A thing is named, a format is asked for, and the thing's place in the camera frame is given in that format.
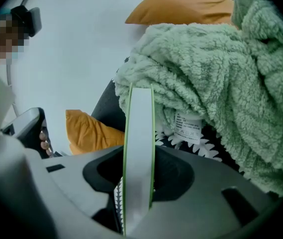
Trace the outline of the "green book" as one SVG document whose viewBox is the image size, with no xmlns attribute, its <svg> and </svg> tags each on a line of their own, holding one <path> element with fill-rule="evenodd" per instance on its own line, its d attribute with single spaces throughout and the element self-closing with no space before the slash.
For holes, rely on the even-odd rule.
<svg viewBox="0 0 283 239">
<path fill-rule="evenodd" d="M 152 206 L 154 192 L 153 89 L 129 89 L 123 150 L 122 224 L 130 236 Z"/>
</svg>

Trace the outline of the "green fleece blanket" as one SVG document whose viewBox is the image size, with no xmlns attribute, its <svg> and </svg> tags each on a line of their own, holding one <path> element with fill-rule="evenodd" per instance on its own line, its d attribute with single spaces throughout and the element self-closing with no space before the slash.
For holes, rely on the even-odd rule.
<svg viewBox="0 0 283 239">
<path fill-rule="evenodd" d="M 271 0 L 234 0 L 231 24 L 147 28 L 114 78 L 125 111 L 129 88 L 152 87 L 155 112 L 199 115 L 244 176 L 283 196 L 283 16 Z"/>
</svg>

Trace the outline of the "orange cushion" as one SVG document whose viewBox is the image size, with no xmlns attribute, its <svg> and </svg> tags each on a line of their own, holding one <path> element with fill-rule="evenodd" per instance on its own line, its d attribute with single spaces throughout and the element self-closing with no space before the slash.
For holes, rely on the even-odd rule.
<svg viewBox="0 0 283 239">
<path fill-rule="evenodd" d="M 66 110 L 66 131 L 73 155 L 124 144 L 124 133 L 106 126 L 81 110 Z"/>
<path fill-rule="evenodd" d="M 143 0 L 125 23 L 230 24 L 233 8 L 233 0 Z"/>
</svg>

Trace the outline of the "person's left hand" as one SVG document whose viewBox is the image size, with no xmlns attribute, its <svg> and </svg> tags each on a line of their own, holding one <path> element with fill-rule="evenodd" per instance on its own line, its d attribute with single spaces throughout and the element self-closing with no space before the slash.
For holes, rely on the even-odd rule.
<svg viewBox="0 0 283 239">
<path fill-rule="evenodd" d="M 51 158 L 52 157 L 52 150 L 51 150 L 51 147 L 50 147 L 50 143 L 48 141 L 48 137 L 46 136 L 46 134 L 43 131 L 41 131 L 40 135 L 39 135 L 39 138 L 41 140 L 41 143 L 40 143 L 41 148 L 43 150 L 45 150 L 47 156 L 49 158 Z"/>
</svg>

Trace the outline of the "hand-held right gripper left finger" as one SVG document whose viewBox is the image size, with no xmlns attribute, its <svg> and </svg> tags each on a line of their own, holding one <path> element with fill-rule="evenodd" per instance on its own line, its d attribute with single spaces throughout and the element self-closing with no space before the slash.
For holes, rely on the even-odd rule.
<svg viewBox="0 0 283 239">
<path fill-rule="evenodd" d="M 83 177 L 83 168 L 92 157 L 41 159 L 35 150 L 27 150 L 36 190 L 52 218 L 57 239 L 122 239 L 92 219 L 108 202 L 108 194 L 95 191 Z"/>
</svg>

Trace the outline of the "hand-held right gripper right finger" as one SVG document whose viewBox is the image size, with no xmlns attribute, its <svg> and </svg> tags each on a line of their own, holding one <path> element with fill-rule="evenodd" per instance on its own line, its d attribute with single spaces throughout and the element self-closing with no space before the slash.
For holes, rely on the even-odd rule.
<svg viewBox="0 0 283 239">
<path fill-rule="evenodd" d="M 157 150 L 190 165 L 192 184 L 176 200 L 154 202 L 132 239 L 248 239 L 280 204 L 224 163 Z"/>
</svg>

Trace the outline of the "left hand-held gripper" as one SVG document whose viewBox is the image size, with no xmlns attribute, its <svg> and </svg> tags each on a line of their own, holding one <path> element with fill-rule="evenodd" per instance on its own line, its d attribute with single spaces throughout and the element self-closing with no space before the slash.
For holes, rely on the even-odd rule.
<svg viewBox="0 0 283 239">
<path fill-rule="evenodd" d="M 17 138 L 24 147 L 36 150 L 42 159 L 49 158 L 41 148 L 40 132 L 43 131 L 51 141 L 42 108 L 30 108 L 0 130 L 3 134 Z"/>
</svg>

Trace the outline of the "blue hair cap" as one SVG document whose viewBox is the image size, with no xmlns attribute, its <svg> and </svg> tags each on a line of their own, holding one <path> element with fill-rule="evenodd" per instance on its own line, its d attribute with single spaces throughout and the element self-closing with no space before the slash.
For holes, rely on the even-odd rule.
<svg viewBox="0 0 283 239">
<path fill-rule="evenodd" d="M 11 9 L 0 8 L 0 21 L 12 20 Z"/>
</svg>

